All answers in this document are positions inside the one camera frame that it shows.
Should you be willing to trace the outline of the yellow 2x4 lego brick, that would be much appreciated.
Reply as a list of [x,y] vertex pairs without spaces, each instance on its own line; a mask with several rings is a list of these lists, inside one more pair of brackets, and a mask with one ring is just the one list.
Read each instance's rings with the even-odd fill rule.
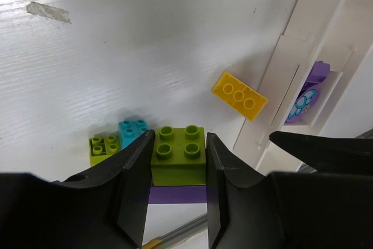
[[258,116],[268,102],[267,98],[227,71],[216,82],[212,93],[250,121]]

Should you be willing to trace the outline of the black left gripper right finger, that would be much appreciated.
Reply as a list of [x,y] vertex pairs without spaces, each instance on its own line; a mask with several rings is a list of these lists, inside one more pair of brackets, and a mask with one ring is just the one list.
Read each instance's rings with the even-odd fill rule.
[[371,248],[372,173],[251,168],[206,138],[210,248]]

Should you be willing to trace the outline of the purple sloped lego brick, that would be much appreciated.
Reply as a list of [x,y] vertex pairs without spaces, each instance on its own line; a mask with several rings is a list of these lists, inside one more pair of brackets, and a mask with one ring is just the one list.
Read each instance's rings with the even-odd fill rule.
[[330,73],[330,65],[323,61],[316,61],[305,81],[306,86],[322,83]]

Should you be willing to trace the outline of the small teal 2x2 lego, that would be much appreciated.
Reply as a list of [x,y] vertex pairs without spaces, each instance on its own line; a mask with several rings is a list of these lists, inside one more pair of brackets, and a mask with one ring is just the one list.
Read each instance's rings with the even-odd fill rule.
[[118,123],[118,137],[121,144],[121,149],[125,149],[148,129],[148,124],[144,118],[137,116],[124,118]]

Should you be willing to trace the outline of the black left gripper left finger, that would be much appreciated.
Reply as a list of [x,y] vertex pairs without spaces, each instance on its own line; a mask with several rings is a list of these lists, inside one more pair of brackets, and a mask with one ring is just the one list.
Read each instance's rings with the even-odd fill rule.
[[1,174],[2,248],[141,248],[155,133],[65,181]]

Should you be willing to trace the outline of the green 2x2 tall lego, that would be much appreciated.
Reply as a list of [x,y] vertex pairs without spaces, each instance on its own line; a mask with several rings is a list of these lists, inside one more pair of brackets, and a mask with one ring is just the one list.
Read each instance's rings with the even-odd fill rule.
[[205,185],[204,128],[196,125],[158,128],[150,165],[157,187]]

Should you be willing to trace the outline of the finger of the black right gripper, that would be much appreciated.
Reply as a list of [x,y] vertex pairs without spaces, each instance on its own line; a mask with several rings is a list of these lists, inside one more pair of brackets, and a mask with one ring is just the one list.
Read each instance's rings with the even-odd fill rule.
[[269,140],[321,173],[372,173],[372,139],[276,131]]

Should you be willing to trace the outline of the green 2x2 lego brick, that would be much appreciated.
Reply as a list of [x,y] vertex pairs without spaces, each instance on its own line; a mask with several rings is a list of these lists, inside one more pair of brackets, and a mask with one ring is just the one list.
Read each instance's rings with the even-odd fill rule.
[[89,139],[90,148],[90,166],[93,167],[96,164],[108,159],[110,156],[118,153],[121,150],[119,137],[117,134],[111,134],[109,136],[95,136]]

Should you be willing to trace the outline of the purple curved lego plate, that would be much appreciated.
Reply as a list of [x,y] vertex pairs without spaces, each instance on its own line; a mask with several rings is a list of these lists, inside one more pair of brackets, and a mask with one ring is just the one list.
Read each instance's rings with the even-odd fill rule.
[[202,204],[207,202],[206,186],[150,188],[149,204]]

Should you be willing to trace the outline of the purple round printed lego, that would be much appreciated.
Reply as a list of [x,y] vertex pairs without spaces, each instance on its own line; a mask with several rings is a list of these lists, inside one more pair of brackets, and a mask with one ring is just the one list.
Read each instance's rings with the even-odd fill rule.
[[293,124],[299,121],[303,115],[318,101],[321,93],[319,85],[312,86],[304,93],[301,93],[293,104],[285,123]]

